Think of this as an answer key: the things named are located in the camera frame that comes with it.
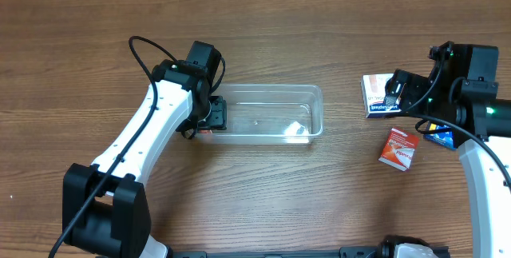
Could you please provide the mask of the red Panadol box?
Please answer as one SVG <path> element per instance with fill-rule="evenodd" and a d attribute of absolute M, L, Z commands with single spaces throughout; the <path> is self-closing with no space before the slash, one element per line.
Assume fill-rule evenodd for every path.
<path fill-rule="evenodd" d="M 419 137 L 393 127 L 378 160 L 405 172 L 411 166 L 418 142 Z"/>

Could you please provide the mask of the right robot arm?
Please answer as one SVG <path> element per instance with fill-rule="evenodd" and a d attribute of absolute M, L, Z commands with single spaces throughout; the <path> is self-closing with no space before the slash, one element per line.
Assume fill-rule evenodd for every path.
<path fill-rule="evenodd" d="M 384 102 L 400 117 L 453 134 L 469 191 L 473 256 L 510 255 L 510 102 L 497 98 L 496 46 L 446 42 L 430 48 L 429 76 L 398 69 Z"/>

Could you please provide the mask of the blue VapoDrops box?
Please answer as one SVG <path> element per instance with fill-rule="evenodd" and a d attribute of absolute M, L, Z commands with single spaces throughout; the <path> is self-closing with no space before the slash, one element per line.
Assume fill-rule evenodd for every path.
<path fill-rule="evenodd" d="M 427 131 L 433 131 L 433 130 L 439 130 L 439 129 L 446 129 L 446 126 L 444 125 L 436 125 L 434 123 L 429 122 L 426 126 Z M 452 131 L 449 132 L 443 132 L 443 133 L 430 133 L 430 134 L 424 134 L 423 138 L 432 141 L 438 145 L 441 145 L 445 148 L 455 150 L 454 147 L 454 134 Z"/>

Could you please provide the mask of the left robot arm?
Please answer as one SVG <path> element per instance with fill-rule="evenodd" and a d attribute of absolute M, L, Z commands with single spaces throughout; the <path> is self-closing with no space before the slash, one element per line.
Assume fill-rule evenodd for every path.
<path fill-rule="evenodd" d="M 174 133 L 225 130 L 227 105 L 214 93 L 226 62 L 215 46 L 195 41 L 184 60 L 169 54 L 153 69 L 140 108 L 91 165 L 72 164 L 63 178 L 62 233 L 50 250 L 68 244 L 101 257 L 171 257 L 151 235 L 145 186 Z"/>

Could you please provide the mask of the white Hansaplast plaster box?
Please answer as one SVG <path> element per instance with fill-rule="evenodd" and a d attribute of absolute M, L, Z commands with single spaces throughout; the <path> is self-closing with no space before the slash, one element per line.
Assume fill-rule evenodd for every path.
<path fill-rule="evenodd" d="M 362 100 L 366 118 L 382 118 L 391 113 L 400 112 L 398 103 L 388 106 L 384 103 L 386 83 L 392 73 L 363 75 L 361 79 Z"/>

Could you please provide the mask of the clear plastic container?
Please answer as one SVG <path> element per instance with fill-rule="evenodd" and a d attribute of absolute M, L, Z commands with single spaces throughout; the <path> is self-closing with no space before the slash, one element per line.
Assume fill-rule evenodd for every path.
<path fill-rule="evenodd" d="M 317 85 L 225 84 L 227 129 L 197 134 L 225 145 L 309 144 L 323 132 L 323 93 Z"/>

